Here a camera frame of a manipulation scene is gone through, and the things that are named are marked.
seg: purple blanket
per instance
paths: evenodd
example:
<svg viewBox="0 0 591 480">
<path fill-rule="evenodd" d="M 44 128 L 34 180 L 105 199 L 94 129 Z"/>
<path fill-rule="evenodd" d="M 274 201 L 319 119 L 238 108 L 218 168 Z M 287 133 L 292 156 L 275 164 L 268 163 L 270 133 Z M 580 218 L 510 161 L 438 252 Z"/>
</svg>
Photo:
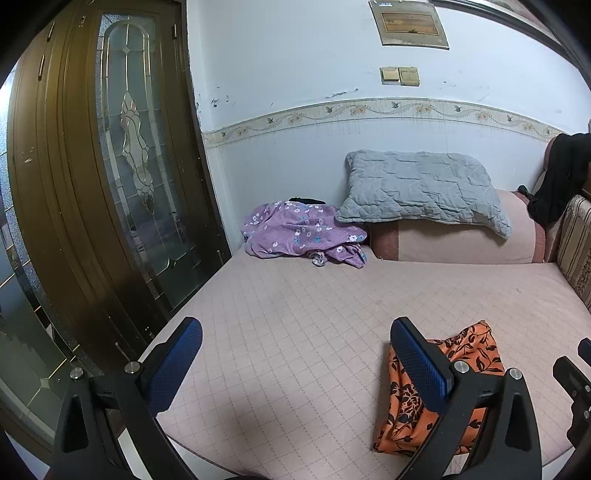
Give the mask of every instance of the purple blanket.
<svg viewBox="0 0 591 480">
<path fill-rule="evenodd" d="M 259 258 L 308 255 L 317 266 L 324 265 L 328 255 L 361 268 L 366 256 L 359 242 L 367 233 L 354 224 L 337 222 L 336 210 L 299 202 L 261 205 L 244 220 L 246 253 Z"/>
</svg>

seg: leaded glass design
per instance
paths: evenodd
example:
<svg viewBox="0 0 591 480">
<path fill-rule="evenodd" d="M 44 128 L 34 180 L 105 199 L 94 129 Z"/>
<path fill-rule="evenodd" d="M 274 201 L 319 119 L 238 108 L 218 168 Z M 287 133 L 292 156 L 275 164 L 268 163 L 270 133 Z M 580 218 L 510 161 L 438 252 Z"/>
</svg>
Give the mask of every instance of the leaded glass design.
<svg viewBox="0 0 591 480">
<path fill-rule="evenodd" d="M 186 238 L 167 160 L 151 17 L 103 15 L 96 113 L 109 188 L 135 261 L 165 312 L 205 281 Z"/>
</svg>

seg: wallpaper border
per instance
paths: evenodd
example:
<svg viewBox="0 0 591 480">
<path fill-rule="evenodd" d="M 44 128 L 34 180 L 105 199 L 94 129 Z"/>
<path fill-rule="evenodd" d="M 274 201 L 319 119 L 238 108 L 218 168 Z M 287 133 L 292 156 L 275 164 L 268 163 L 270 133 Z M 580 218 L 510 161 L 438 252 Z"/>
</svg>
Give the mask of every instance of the wallpaper border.
<svg viewBox="0 0 591 480">
<path fill-rule="evenodd" d="M 548 141 L 561 130 L 517 113 L 475 103 L 424 98 L 366 98 L 323 102 L 251 118 L 212 132 L 204 132 L 208 148 L 270 132 L 361 119 L 394 118 L 452 121 L 517 132 Z"/>
</svg>

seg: bolt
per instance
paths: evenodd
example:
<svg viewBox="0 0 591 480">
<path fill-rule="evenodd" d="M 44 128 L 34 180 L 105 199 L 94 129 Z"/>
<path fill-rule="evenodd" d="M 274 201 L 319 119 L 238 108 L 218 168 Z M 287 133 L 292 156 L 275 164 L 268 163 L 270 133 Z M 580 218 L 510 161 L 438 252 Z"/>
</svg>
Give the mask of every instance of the bolt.
<svg viewBox="0 0 591 480">
<path fill-rule="evenodd" d="M 520 380 L 523 377 L 521 370 L 519 370 L 518 368 L 510 368 L 509 375 L 515 378 L 516 380 Z"/>
<path fill-rule="evenodd" d="M 125 372 L 129 374 L 134 374 L 139 371 L 139 368 L 142 366 L 139 362 L 129 362 L 125 365 Z"/>
<path fill-rule="evenodd" d="M 72 380 L 79 380 L 82 377 L 84 377 L 84 370 L 82 370 L 80 367 L 75 367 L 74 369 L 72 369 L 72 371 L 70 372 L 70 378 Z"/>
<path fill-rule="evenodd" d="M 464 360 L 458 360 L 453 364 L 453 368 L 455 368 L 461 374 L 465 374 L 468 372 L 468 370 L 470 370 L 470 366 Z"/>
</svg>

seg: wall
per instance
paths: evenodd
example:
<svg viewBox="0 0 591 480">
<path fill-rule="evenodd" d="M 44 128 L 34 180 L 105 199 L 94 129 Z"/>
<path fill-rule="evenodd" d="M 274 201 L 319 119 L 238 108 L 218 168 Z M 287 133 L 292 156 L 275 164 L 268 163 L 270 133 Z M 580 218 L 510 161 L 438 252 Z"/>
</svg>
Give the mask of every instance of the wall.
<svg viewBox="0 0 591 480">
<path fill-rule="evenodd" d="M 414 97 L 490 106 L 569 133 L 586 131 L 591 93 L 569 62 L 501 24 L 437 11 L 449 51 L 382 46 L 365 0 L 189 0 L 191 72 L 202 130 L 223 131 L 257 116 L 272 118 L 332 100 Z M 380 66 L 417 66 L 421 86 L 384 86 Z M 531 143 L 508 131 L 484 133 L 459 123 L 450 130 L 432 119 L 397 119 L 395 124 L 382 119 L 378 134 L 374 119 L 366 125 L 351 121 L 355 126 L 350 121 L 346 127 L 308 126 L 232 146 L 210 145 L 208 162 L 233 248 L 240 244 L 240 220 L 257 202 L 305 192 L 341 201 L 346 148 L 451 148 L 483 162 L 498 188 L 528 184 L 541 165 L 544 141 Z M 330 170 L 332 175 L 314 183 L 287 168 L 295 164 L 299 171 Z M 245 176 L 246 171 L 258 176 Z"/>
</svg>

